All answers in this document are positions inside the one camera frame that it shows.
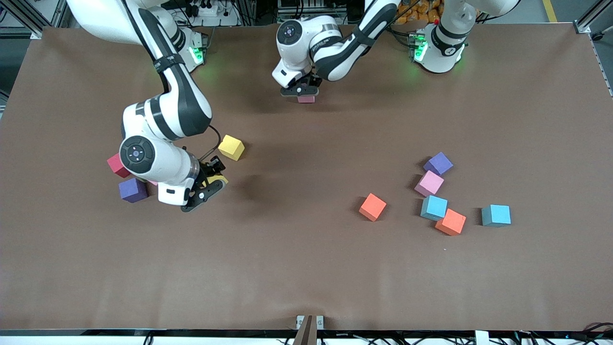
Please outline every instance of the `blue cube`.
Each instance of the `blue cube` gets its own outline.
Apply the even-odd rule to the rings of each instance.
[[[429,170],[439,176],[442,176],[447,170],[451,169],[453,164],[445,156],[443,152],[439,152],[436,156],[430,158],[430,160],[424,165],[424,169]]]
[[[430,195],[424,199],[421,212],[423,218],[441,220],[445,218],[445,212],[447,212],[447,200],[434,195]]]
[[[135,203],[149,196],[145,183],[136,177],[120,183],[119,194],[122,199],[130,203]]]
[[[486,227],[507,227],[511,225],[511,208],[507,205],[490,205],[481,209],[481,218]]]

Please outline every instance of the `pink block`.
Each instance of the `pink block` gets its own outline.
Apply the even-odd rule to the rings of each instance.
[[[315,96],[299,96],[298,103],[315,103]]]
[[[415,190],[423,196],[434,195],[441,188],[443,181],[442,177],[428,170],[422,179],[419,180],[417,186],[415,186]]]
[[[130,176],[130,172],[126,169],[125,166],[123,166],[121,158],[119,158],[119,153],[116,153],[113,157],[109,158],[107,160],[107,163],[115,174],[123,178]]]

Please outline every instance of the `brown tabletop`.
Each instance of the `brown tabletop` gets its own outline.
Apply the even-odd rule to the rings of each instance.
[[[582,329],[613,315],[612,103],[571,24],[478,25],[434,75],[388,34],[316,104],[279,96],[267,28],[217,30],[193,76],[244,140],[228,187],[182,213],[129,204],[106,159],[162,91],[142,47],[33,41],[0,122],[2,328]],[[177,142],[196,155],[212,131]],[[419,217],[424,160],[455,167],[450,237]],[[369,193],[377,222],[357,212]],[[480,226],[511,206],[513,225]]]

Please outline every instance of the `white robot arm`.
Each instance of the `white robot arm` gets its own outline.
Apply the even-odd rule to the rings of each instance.
[[[399,3],[374,0],[345,39],[334,18],[327,15],[285,21],[276,34],[281,61],[272,76],[283,88],[289,88],[308,75],[314,65],[319,77],[331,82],[342,79],[394,19]]]
[[[428,71],[444,73],[460,61],[465,41],[472,30],[475,8],[493,15],[504,15],[517,5],[519,0],[446,0],[441,21],[428,24],[417,33],[423,35],[420,47],[414,52],[415,62]]]
[[[225,167],[217,157],[202,163],[172,144],[203,133],[212,119],[211,107],[159,20],[167,12],[145,9],[142,6],[148,4],[144,2],[152,3],[69,0],[69,5],[79,23],[92,34],[109,41],[142,44],[151,55],[165,92],[124,110],[120,158],[135,176],[158,182],[160,201],[182,206],[187,212],[225,187],[223,179],[217,178]]]

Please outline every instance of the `orange block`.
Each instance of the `orange block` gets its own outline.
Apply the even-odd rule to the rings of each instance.
[[[445,213],[445,218],[436,222],[436,225],[434,227],[449,236],[455,236],[459,235],[462,232],[462,227],[464,227],[465,221],[465,216],[453,211],[452,209],[447,209],[447,213]]]
[[[360,207],[360,213],[374,222],[379,218],[379,215],[381,215],[386,205],[385,201],[370,193],[366,201],[364,201],[364,204],[362,204],[362,207]]]

